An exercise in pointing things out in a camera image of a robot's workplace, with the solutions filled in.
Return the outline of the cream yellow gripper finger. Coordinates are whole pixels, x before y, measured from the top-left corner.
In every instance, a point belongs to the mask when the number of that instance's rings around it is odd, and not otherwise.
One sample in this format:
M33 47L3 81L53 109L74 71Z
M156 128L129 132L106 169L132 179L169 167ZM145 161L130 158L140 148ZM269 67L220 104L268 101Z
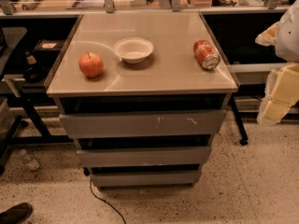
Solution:
M259 124L278 124L299 102L299 64L289 63L280 69L272 69L264 93L257 121Z
M276 44L278 23L275 22L255 38L255 43L262 46L274 46Z

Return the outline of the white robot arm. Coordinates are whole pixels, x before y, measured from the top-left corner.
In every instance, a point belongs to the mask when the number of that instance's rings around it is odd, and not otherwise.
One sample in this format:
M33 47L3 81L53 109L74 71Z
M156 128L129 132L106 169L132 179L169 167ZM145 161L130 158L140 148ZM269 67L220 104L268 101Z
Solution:
M278 124L299 102L299 5L293 4L255 43L274 46L276 55L288 63L270 71L257 117L261 125Z

